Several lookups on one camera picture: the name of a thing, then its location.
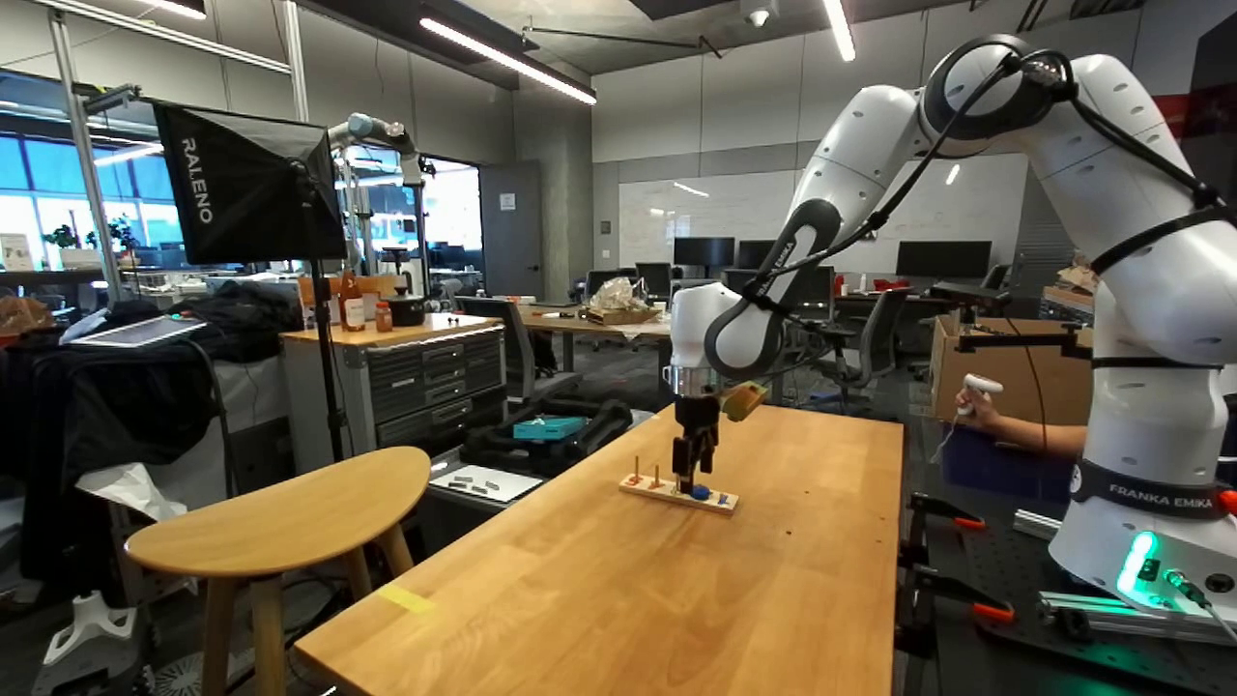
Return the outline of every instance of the wooden stool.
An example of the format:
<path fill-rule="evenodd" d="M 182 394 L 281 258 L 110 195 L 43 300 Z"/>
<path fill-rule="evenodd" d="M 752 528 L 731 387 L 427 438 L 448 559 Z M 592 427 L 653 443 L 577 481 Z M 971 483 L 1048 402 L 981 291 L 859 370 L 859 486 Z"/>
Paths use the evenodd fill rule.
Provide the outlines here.
<path fill-rule="evenodd" d="M 300 481 L 223 497 L 129 539 L 142 567 L 205 579 L 200 692 L 230 684 L 236 590 L 252 586 L 257 678 L 262 696 L 288 692 L 278 576 L 343 559 L 355 597 L 372 590 L 363 545 L 378 540 L 390 572 L 415 567 L 403 518 L 431 483 L 421 448 L 363 452 Z"/>

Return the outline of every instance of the bottle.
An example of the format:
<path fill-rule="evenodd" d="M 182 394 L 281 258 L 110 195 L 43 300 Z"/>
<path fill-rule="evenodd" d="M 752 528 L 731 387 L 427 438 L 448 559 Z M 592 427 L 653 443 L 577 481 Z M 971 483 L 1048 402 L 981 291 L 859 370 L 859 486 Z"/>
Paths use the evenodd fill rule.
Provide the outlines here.
<path fill-rule="evenodd" d="M 343 304 L 343 332 L 363 332 L 363 295 L 355 273 L 343 273 L 339 304 Z"/>
<path fill-rule="evenodd" d="M 382 295 L 374 295 L 374 329 L 378 332 L 396 329 L 390 300 Z"/>

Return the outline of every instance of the black bag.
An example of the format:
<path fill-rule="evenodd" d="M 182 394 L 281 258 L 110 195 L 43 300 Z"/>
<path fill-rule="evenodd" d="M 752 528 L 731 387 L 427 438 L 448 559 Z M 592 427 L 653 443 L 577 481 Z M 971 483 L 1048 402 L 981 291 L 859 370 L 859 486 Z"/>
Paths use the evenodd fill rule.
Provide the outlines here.
<path fill-rule="evenodd" d="M 589 427 L 565 441 L 516 438 L 516 427 L 534 416 L 589 416 Z M 462 448 L 462 459 L 551 481 L 573 469 L 577 459 L 592 457 L 597 448 L 602 448 L 628 430 L 631 430 L 628 402 L 529 397 L 506 421 L 472 430 Z"/>

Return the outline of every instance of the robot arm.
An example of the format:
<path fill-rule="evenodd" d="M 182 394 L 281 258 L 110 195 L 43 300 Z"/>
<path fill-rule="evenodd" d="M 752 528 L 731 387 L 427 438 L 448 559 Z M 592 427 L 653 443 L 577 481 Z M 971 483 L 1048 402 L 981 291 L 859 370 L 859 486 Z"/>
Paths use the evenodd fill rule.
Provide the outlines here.
<path fill-rule="evenodd" d="M 772 365 L 798 269 L 881 229 L 942 147 L 994 144 L 1030 155 L 1104 278 L 1087 452 L 1051 555 L 1156 612 L 1198 616 L 1191 597 L 1207 586 L 1207 612 L 1235 621 L 1237 494 L 1214 486 L 1227 434 L 1214 375 L 1237 365 L 1237 229 L 1116 57 L 1073 62 L 1019 37 L 980 37 L 952 49 L 915 91 L 864 90 L 820 138 L 762 278 L 744 295 L 695 285 L 674 300 L 677 415 L 686 441 L 709 443 L 686 459 L 677 443 L 682 483 L 716 443 L 709 416 L 720 408 L 695 402 L 716 397 L 716 375 L 752 378 Z M 891 195 L 921 147 L 930 155 Z"/>

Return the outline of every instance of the stool leg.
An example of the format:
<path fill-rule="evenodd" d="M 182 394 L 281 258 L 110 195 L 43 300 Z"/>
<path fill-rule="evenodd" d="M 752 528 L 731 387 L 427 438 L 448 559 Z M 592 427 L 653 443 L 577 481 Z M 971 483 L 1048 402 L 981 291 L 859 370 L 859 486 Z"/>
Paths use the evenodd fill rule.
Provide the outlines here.
<path fill-rule="evenodd" d="M 252 630 L 257 630 L 261 696 L 288 696 L 278 576 L 252 585 Z"/>
<path fill-rule="evenodd" d="M 234 579 L 205 579 L 205 621 L 200 621 L 200 692 L 220 696 L 230 687 L 230 635 L 234 635 Z"/>
<path fill-rule="evenodd" d="M 378 548 L 388 555 L 390 576 L 403 576 L 415 567 L 410 540 L 403 539 L 400 521 L 382 528 Z"/>
<path fill-rule="evenodd" d="M 343 566 L 347 566 L 347 585 L 354 585 L 354 597 L 355 597 L 355 598 L 363 598 L 368 590 L 374 590 L 372 559 L 363 555 L 363 548 L 343 552 Z"/>

